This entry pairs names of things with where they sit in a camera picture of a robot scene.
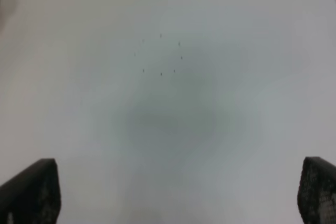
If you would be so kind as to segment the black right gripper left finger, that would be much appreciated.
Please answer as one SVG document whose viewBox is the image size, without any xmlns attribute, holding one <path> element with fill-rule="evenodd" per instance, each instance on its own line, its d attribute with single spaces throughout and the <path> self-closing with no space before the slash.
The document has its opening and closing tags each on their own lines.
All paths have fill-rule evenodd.
<svg viewBox="0 0 336 224">
<path fill-rule="evenodd" d="M 1 223 L 56 223 L 61 191 L 55 159 L 42 158 L 1 185 Z"/>
</svg>

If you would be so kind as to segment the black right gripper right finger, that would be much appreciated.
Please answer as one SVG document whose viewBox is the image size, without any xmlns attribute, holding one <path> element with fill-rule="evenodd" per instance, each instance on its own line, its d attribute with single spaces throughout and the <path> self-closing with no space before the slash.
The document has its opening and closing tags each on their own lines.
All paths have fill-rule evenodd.
<svg viewBox="0 0 336 224">
<path fill-rule="evenodd" d="M 304 159 L 297 204 L 303 223 L 335 223 L 335 165 L 321 157 Z"/>
</svg>

